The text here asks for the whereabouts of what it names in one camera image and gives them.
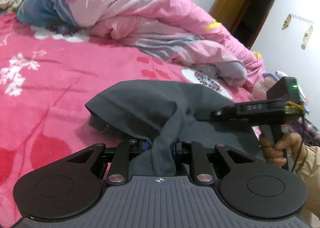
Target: beige sleeve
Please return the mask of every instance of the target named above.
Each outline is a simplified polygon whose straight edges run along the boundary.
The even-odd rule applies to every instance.
[[[307,157],[297,172],[308,188],[305,208],[320,217],[320,147],[307,147]]]

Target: hand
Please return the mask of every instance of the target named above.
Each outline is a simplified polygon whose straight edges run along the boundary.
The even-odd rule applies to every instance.
[[[272,142],[260,135],[260,147],[267,162],[282,167],[287,159],[283,157],[283,149],[291,151],[293,160],[296,159],[302,139],[299,134],[285,134],[281,140],[273,147]],[[297,161],[296,169],[299,169],[307,156],[307,149],[302,145],[301,152]]]

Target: wooden door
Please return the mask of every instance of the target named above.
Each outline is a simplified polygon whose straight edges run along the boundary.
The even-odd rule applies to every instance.
[[[231,30],[246,0],[216,0],[209,12],[218,22]]]

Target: gray fabric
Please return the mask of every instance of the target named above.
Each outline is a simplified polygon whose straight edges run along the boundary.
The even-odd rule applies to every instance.
[[[161,39],[159,34],[144,34],[140,36],[138,41],[134,42],[134,45],[146,54],[168,61],[180,50],[184,50],[184,54],[194,54],[194,50],[190,46],[202,39],[199,35],[171,37],[169,39]]]
[[[219,77],[219,70],[215,65],[199,64],[199,65],[194,65],[192,68],[202,72],[203,74],[206,74],[208,77],[212,79],[217,79]]]
[[[225,143],[263,159],[246,120],[210,120],[211,111],[232,105],[202,85],[133,80],[102,91],[86,107],[118,130],[150,141],[151,150],[131,160],[130,175],[166,176],[176,174],[172,147],[178,140],[198,141],[205,147]]]
[[[242,86],[236,84],[247,79],[247,69],[240,61],[227,61],[216,64],[218,75],[230,86]]]

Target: pink bedsheet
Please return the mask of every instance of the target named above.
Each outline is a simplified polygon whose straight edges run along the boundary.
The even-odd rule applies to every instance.
[[[242,88],[196,71],[165,64],[115,41],[55,34],[0,16],[0,224],[20,219],[12,197],[27,172],[97,142],[119,141],[88,125],[84,104],[125,80],[150,79],[200,83],[235,102],[248,101]]]

